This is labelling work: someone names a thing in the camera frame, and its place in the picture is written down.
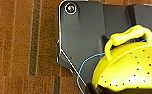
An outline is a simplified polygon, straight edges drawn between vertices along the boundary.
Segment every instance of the yellow colander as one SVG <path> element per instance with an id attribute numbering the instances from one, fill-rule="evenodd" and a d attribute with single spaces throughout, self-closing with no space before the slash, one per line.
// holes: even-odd
<path id="1" fill-rule="evenodd" d="M 143 35 L 146 42 L 123 44 Z M 121 46 L 110 51 L 112 45 Z M 105 46 L 105 56 L 94 71 L 92 84 L 115 92 L 152 89 L 152 32 L 136 25 L 124 33 L 113 34 Z"/>

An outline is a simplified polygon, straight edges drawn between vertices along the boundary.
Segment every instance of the colander handle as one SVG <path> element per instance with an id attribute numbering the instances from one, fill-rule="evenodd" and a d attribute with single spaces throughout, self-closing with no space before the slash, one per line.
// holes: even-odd
<path id="1" fill-rule="evenodd" d="M 109 61 L 112 59 L 112 56 L 110 53 L 110 48 L 112 47 L 112 45 L 114 46 L 121 45 L 130 39 L 139 38 L 143 36 L 144 34 L 146 36 L 146 42 L 149 44 L 152 44 L 151 30 L 149 30 L 148 28 L 142 27 L 141 25 L 135 25 L 131 27 L 130 29 L 128 29 L 127 31 L 125 31 L 124 33 L 113 34 L 105 46 L 105 55 L 106 55 L 107 60 Z"/>

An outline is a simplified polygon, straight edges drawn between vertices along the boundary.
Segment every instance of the cable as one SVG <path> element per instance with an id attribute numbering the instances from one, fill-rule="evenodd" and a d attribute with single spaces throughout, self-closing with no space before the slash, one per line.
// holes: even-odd
<path id="1" fill-rule="evenodd" d="M 93 55 L 93 56 L 85 59 L 85 60 L 83 61 L 83 63 L 81 64 L 81 67 L 80 67 L 80 69 L 79 69 L 78 76 L 77 76 L 77 85 L 78 85 L 80 91 L 82 92 L 82 94 L 84 94 L 84 91 L 82 90 L 82 88 L 81 88 L 81 86 L 80 86 L 80 84 L 79 84 L 79 77 L 80 77 L 80 73 L 81 73 L 82 67 L 84 66 L 85 62 L 87 62 L 88 60 L 90 60 L 90 59 L 92 59 L 92 58 L 94 58 L 94 57 L 97 57 L 97 56 L 101 56 L 101 55 L 105 55 L 105 53 L 100 53 L 100 54 Z"/>

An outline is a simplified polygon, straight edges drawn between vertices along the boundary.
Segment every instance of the wooden floor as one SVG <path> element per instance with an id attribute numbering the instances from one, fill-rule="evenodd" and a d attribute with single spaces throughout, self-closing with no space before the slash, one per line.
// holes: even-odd
<path id="1" fill-rule="evenodd" d="M 81 94 L 75 77 L 56 63 L 55 17 L 61 1 L 0 0 L 0 94 Z M 152 0 L 100 2 L 152 4 Z"/>

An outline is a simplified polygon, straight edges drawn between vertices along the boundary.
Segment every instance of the brown surface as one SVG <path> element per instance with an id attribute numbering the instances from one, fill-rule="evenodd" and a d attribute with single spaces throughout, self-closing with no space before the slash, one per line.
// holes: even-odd
<path id="1" fill-rule="evenodd" d="M 37 75 L 30 77 L 33 0 L 0 0 L 0 94 L 81 94 L 76 78 L 56 63 L 55 16 L 61 1 L 41 0 Z M 152 0 L 100 1 L 152 4 Z"/>

